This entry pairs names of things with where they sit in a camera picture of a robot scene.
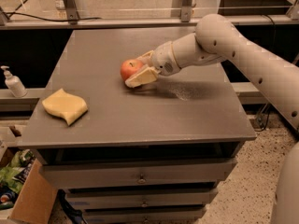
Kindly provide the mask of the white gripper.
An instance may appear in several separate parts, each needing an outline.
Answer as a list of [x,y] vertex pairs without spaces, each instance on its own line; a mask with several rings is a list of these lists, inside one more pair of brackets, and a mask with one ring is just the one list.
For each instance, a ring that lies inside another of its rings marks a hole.
[[176,62],[171,41],[162,44],[154,51],[150,50],[138,56],[137,59],[147,65],[144,65],[125,80],[125,85],[129,88],[139,87],[156,81],[159,72],[161,76],[169,77],[181,70]]

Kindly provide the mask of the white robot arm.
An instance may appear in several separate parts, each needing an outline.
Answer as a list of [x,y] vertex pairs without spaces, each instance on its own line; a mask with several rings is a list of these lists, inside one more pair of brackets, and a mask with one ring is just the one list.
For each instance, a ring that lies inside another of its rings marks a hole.
[[193,33],[166,42],[137,60],[143,66],[124,80],[129,88],[172,76],[191,65],[228,60],[299,129],[299,67],[246,39],[222,15],[206,15]]

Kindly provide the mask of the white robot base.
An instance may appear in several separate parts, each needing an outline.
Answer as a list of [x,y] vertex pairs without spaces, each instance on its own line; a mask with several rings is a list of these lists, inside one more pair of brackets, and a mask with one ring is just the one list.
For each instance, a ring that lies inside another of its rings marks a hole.
[[299,224],[299,142],[283,162],[270,224]]

